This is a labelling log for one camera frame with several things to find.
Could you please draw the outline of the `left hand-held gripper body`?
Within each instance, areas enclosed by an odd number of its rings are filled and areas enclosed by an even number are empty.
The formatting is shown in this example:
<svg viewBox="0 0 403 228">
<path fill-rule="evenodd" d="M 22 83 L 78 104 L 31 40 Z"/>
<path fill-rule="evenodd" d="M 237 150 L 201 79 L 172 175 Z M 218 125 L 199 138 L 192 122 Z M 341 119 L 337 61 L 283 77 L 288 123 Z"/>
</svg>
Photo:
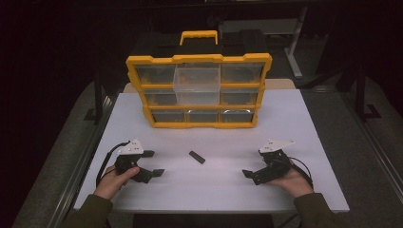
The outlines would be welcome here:
<svg viewBox="0 0 403 228">
<path fill-rule="evenodd" d="M 114 163 L 118 174 L 123 174 L 126 170 L 136 167 L 137 161 L 144 154 L 141 142 L 136 139 L 128 142 L 118 151 L 118 157 Z"/>
</svg>

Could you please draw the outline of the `black metal stand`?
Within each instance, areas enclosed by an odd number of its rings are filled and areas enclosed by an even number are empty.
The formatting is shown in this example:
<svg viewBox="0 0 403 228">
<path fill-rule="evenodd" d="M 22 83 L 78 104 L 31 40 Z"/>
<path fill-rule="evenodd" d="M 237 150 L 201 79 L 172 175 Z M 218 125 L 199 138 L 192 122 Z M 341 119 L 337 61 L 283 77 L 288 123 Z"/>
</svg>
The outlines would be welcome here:
<svg viewBox="0 0 403 228">
<path fill-rule="evenodd" d="M 366 76 L 362 65 L 357 67 L 355 82 L 355 113 L 359 119 L 366 122 L 368 119 L 378 119 L 381 117 L 373 104 L 365 103 Z"/>
<path fill-rule="evenodd" d="M 93 121 L 97 124 L 102 119 L 104 113 L 104 89 L 99 72 L 96 72 L 94 75 L 94 102 L 94 107 L 86 112 L 85 121 Z"/>
</svg>

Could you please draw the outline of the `person's right hand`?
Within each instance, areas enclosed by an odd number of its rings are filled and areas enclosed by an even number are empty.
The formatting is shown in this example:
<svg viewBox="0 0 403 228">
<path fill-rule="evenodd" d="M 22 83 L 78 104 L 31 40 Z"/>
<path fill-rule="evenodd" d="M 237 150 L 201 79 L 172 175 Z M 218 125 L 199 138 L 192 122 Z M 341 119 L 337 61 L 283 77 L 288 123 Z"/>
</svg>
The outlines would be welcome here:
<svg viewBox="0 0 403 228">
<path fill-rule="evenodd" d="M 282 178 L 268 181 L 268 184 L 280 187 L 295 199 L 314 192 L 313 187 L 308 183 L 308 181 L 293 168 L 291 168 Z"/>
</svg>

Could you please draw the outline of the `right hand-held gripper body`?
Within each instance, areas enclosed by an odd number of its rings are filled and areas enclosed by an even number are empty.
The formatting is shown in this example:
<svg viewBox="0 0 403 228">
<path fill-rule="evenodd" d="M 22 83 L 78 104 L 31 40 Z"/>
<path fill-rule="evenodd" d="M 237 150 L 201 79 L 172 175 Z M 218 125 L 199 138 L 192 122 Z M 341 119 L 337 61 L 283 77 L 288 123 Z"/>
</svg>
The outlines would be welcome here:
<svg viewBox="0 0 403 228">
<path fill-rule="evenodd" d="M 269 156 L 263 161 L 267 167 L 275 171 L 279 176 L 284 176 L 291 168 L 288 156 L 283 148 L 294 144 L 293 140 L 268 140 L 260 149 L 261 152 L 268 152 Z"/>
</svg>

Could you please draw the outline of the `person's left hand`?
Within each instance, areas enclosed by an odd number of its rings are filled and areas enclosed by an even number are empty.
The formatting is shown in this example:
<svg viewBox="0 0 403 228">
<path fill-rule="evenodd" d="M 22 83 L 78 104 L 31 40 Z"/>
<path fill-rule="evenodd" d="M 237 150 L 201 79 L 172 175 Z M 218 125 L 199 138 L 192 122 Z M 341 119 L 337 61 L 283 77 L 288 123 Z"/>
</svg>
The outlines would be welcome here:
<svg viewBox="0 0 403 228">
<path fill-rule="evenodd" d="M 97 185 L 94 195 L 105 200 L 111 200 L 139 172 L 139 167 L 132 167 L 123 174 L 118 174 L 114 165 L 109 166 Z"/>
</svg>

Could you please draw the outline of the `white desk with metal leg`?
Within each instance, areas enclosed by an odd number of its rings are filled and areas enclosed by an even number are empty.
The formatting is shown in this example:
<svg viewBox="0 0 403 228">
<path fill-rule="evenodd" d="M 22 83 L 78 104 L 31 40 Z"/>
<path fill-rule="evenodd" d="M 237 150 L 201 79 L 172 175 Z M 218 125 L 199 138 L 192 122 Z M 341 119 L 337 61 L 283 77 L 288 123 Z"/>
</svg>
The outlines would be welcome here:
<svg viewBox="0 0 403 228">
<path fill-rule="evenodd" d="M 225 32 L 237 32 L 243 29 L 259 29 L 264 35 L 291 35 L 291 42 L 284 49 L 284 52 L 294 77 L 300 79 L 302 72 L 294 52 L 307 10 L 307 7 L 302 7 L 296 18 L 223 21 L 219 24 L 219 31 L 220 34 L 224 34 Z"/>
</svg>

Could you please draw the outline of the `set of clear organizer drawers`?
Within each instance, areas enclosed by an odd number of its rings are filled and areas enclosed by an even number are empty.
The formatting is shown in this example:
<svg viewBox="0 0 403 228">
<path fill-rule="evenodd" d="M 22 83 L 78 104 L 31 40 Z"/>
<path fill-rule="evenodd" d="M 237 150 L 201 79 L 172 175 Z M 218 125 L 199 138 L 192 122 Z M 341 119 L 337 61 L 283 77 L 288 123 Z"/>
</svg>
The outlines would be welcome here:
<svg viewBox="0 0 403 228">
<path fill-rule="evenodd" d="M 221 66 L 216 105 L 180 105 L 173 90 L 176 65 L 136 66 L 147 115 L 154 124 L 250 124 L 261 105 L 262 63 Z"/>
</svg>

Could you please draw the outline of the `small black rectangular stick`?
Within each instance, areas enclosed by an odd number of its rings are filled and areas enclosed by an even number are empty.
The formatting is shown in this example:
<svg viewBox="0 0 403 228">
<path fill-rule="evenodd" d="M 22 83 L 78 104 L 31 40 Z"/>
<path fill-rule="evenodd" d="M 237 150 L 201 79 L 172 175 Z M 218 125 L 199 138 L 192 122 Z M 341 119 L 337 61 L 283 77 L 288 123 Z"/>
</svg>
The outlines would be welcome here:
<svg viewBox="0 0 403 228">
<path fill-rule="evenodd" d="M 197 154 L 195 151 L 190 151 L 189 155 L 194 158 L 197 162 L 199 162 L 200 164 L 204 164 L 205 163 L 205 158 L 203 158 L 202 156 L 200 156 L 199 154 Z"/>
</svg>

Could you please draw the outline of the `aluminium frame rail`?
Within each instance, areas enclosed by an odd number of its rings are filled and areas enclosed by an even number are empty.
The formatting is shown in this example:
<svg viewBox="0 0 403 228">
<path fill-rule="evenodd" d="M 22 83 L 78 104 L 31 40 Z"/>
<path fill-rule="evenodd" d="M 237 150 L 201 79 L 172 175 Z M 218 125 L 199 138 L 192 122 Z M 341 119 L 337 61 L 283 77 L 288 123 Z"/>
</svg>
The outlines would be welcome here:
<svg viewBox="0 0 403 228">
<path fill-rule="evenodd" d="M 368 126 L 367 123 L 363 121 L 363 119 L 355 112 L 353 100 L 346 94 L 342 93 L 340 95 L 341 99 L 345 106 L 349 109 L 351 115 L 355 119 L 356 124 L 359 126 L 369 145 L 371 146 L 376 161 L 378 162 L 381 170 L 383 171 L 384 175 L 386 176 L 390 186 L 394 190 L 396 196 L 398 197 L 399 201 L 403 204 L 403 179 L 397 173 L 393 163 L 391 162 L 390 158 L 387 156 L 386 151 L 382 147 L 379 140 L 375 137 L 374 132 Z"/>
<path fill-rule="evenodd" d="M 82 96 L 70 112 L 48 157 L 54 206 L 45 228 L 58 228 L 74 205 L 113 106 L 108 96 Z"/>
</svg>

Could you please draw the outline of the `yellow black organizer case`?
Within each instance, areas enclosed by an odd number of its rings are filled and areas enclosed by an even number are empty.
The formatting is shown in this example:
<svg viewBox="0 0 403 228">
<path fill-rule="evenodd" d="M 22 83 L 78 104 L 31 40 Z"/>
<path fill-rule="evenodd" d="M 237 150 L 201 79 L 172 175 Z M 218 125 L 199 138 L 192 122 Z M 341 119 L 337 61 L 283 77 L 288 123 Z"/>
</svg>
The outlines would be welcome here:
<svg viewBox="0 0 403 228">
<path fill-rule="evenodd" d="M 151 122 L 144 104 L 136 66 L 176 65 L 183 63 L 262 63 L 261 103 L 265 90 L 265 77 L 272 65 L 272 56 L 266 49 L 263 34 L 255 29 L 219 35 L 215 30 L 185 31 L 181 34 L 150 32 L 139 37 L 133 51 L 126 58 L 128 78 L 143 103 L 143 114 L 149 124 L 159 128 L 250 128 L 258 122 L 258 112 L 251 123 L 219 123 L 197 125 L 192 123 Z"/>
</svg>

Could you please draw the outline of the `large clear plastic drawer bin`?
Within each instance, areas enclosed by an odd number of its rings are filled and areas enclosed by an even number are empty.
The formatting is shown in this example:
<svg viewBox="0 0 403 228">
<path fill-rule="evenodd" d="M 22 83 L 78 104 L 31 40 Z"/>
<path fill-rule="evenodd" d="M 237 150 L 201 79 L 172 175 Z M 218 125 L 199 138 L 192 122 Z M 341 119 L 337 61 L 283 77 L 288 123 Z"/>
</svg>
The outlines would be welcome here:
<svg viewBox="0 0 403 228">
<path fill-rule="evenodd" d="M 221 89 L 221 66 L 214 63 L 178 64 L 173 90 L 179 105 L 217 105 Z"/>
</svg>

